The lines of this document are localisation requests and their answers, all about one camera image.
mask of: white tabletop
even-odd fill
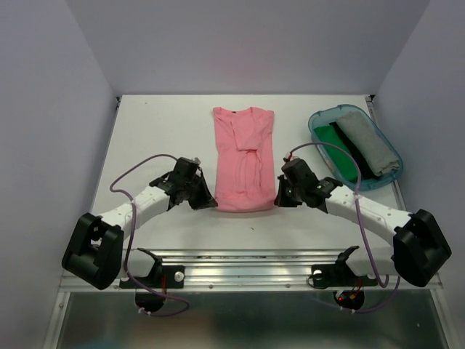
[[[213,107],[243,110],[251,106],[275,112],[273,152],[275,175],[293,147],[309,142],[309,117],[339,104],[353,104],[368,113],[362,95],[125,95],[116,117],[92,213],[122,204],[125,198],[108,190],[122,172],[157,153],[198,157],[210,191],[214,193],[217,150]],[[296,152],[321,178],[330,176],[315,147]],[[137,195],[151,180],[174,166],[171,159],[155,159],[121,181],[120,188]],[[397,207],[392,186],[364,193]],[[387,246],[369,234],[372,246]],[[134,247],[148,249],[345,249],[362,245],[357,225],[317,209],[273,209],[234,214],[205,209],[194,212],[187,203],[142,226]]]

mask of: screw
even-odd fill
[[[184,280],[184,274],[180,271],[177,271],[176,273],[174,273],[174,280],[176,282],[181,282],[182,280]]]

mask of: black bracket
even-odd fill
[[[182,289],[184,288],[184,265],[163,265],[163,261],[160,257],[155,256],[152,252],[146,249],[138,249],[154,259],[153,267],[145,277],[136,277],[136,279],[142,282],[145,286],[152,289],[161,289],[163,286],[167,289]],[[119,281],[119,287],[121,289],[138,289],[139,287],[132,281]]]
[[[327,289],[328,287],[353,287],[360,279],[363,286],[376,286],[376,280],[367,276],[356,276],[347,266],[349,256],[358,249],[352,246],[339,254],[334,264],[312,265],[312,275],[307,279],[308,284],[315,289]]]

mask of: red wire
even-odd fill
[[[168,293],[168,291],[166,290],[166,280],[167,280],[166,275],[163,275],[163,280],[161,282],[161,288],[163,289],[164,294]]]
[[[358,279],[358,285],[359,285],[358,290],[355,292],[355,294],[353,296],[354,298],[357,296],[357,294],[360,293],[360,290],[362,289],[362,279],[361,278]]]

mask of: glass panel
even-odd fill
[[[388,297],[366,293],[365,306]],[[134,294],[75,293],[60,335],[62,349],[104,348],[446,348],[427,290],[402,290],[375,313],[341,312],[330,292],[183,294],[191,309],[180,316],[137,313]],[[176,304],[165,305],[165,310]]]

